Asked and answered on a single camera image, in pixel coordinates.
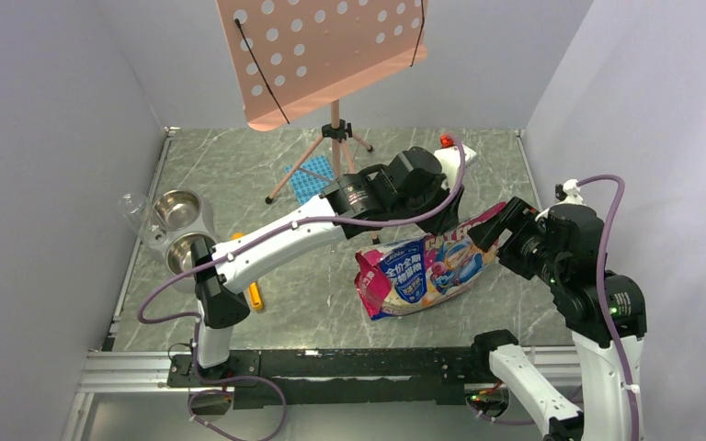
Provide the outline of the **pink pet food bag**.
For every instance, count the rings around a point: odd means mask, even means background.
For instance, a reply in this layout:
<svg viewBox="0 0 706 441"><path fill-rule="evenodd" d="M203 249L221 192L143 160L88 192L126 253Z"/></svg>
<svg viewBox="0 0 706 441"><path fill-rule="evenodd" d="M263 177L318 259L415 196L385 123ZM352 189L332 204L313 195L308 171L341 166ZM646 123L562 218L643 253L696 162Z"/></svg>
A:
<svg viewBox="0 0 706 441"><path fill-rule="evenodd" d="M416 313L470 289L494 261L496 246L484 252L468 231L491 220L506 203L498 202L441 235L425 234L373 245L355 254L354 285L372 320Z"/></svg>

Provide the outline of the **yellow plastic scoop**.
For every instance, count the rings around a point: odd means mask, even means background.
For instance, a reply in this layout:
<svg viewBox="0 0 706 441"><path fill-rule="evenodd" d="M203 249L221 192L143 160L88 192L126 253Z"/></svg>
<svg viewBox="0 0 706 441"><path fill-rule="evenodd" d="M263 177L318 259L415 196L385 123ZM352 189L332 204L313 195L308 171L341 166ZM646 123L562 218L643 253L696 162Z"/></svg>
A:
<svg viewBox="0 0 706 441"><path fill-rule="evenodd" d="M233 242L240 243L240 240L245 236L243 232L236 232L232 235L231 239ZM264 302L262 300L259 286L257 281L253 281L247 287L247 295L249 298L250 307L252 310L261 312L264 310Z"/></svg>

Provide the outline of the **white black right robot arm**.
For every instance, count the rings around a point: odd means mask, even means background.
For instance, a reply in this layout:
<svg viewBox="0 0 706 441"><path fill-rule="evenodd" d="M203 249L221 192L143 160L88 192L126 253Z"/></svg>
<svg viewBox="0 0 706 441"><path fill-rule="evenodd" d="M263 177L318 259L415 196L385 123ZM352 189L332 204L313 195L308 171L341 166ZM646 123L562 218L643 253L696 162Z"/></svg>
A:
<svg viewBox="0 0 706 441"><path fill-rule="evenodd" d="M643 437L636 382L647 330L644 297L630 277L606 269L604 231L604 221L588 206L559 203L541 215L521 198L468 231L483 251L509 234L497 247L498 262L527 280L542 281L573 337L582 407L529 362L510 331L478 334L471 346L474 376L503 381L545 440Z"/></svg>

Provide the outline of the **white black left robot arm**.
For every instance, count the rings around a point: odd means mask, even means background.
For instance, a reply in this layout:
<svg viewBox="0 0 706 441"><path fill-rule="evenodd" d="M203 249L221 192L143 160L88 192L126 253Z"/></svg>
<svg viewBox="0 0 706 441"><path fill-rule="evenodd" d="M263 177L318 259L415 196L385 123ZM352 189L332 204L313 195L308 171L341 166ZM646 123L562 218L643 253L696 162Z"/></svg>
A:
<svg viewBox="0 0 706 441"><path fill-rule="evenodd" d="M456 227L463 176L478 158L462 143L433 153L412 147L387 165L339 176L298 209L239 239L194 242L200 317L191 374L206 386L225 378L233 328L249 314L244 292L270 271L364 232L414 224L440 234Z"/></svg>

